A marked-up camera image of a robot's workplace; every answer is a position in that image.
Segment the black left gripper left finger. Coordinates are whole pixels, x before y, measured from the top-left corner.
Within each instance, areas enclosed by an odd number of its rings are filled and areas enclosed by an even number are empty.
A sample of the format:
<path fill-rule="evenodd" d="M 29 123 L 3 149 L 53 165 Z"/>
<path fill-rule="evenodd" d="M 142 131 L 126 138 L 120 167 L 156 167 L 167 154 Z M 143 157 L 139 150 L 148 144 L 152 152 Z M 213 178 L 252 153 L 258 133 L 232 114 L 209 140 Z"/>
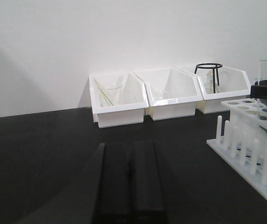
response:
<path fill-rule="evenodd" d="M 20 224 L 127 224 L 129 159 L 122 144 L 99 144 L 74 180 Z"/>

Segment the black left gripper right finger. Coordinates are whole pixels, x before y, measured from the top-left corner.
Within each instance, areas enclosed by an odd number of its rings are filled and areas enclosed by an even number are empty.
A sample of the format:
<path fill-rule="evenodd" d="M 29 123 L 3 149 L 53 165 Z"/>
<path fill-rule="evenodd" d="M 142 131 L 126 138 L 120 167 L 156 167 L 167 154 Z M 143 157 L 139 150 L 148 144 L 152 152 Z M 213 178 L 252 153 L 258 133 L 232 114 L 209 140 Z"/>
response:
<path fill-rule="evenodd" d="M 166 224 L 166 208 L 154 143 L 135 142 L 132 162 L 133 223 Z"/>

